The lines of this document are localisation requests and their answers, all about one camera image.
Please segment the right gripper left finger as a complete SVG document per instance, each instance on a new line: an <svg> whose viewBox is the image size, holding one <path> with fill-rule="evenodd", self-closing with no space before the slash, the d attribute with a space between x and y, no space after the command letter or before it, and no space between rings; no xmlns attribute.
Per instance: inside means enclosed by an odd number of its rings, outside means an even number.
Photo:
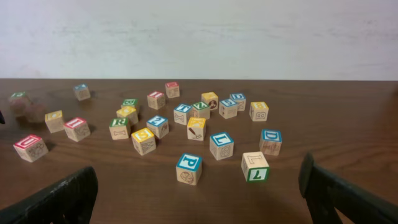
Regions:
<svg viewBox="0 0 398 224"><path fill-rule="evenodd" d="M98 193L93 167L82 168L1 210L1 223L89 223Z"/></svg>

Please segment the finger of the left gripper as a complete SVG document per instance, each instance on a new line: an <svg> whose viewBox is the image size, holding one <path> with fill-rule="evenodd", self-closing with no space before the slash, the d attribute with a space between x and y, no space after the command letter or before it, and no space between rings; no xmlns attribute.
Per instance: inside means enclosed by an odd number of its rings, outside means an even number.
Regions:
<svg viewBox="0 0 398 224"><path fill-rule="evenodd" d="M0 123L5 124L5 119L4 119L4 116L2 115L1 111L0 111Z"/></svg>

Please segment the green R block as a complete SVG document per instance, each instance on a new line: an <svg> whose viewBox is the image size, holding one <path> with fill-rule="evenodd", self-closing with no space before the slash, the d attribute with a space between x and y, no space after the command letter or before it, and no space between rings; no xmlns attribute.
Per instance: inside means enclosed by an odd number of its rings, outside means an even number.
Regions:
<svg viewBox="0 0 398 224"><path fill-rule="evenodd" d="M109 131L113 140L128 139L131 126L127 118L114 118L109 124Z"/></svg>

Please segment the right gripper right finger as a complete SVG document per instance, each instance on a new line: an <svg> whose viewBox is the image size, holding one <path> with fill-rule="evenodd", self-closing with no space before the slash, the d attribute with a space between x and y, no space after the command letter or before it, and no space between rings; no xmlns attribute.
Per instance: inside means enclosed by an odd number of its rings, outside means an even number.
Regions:
<svg viewBox="0 0 398 224"><path fill-rule="evenodd" d="M311 153L303 159L298 183L314 223L341 223L341 212L354 223L397 224L397 206L318 166Z"/></svg>

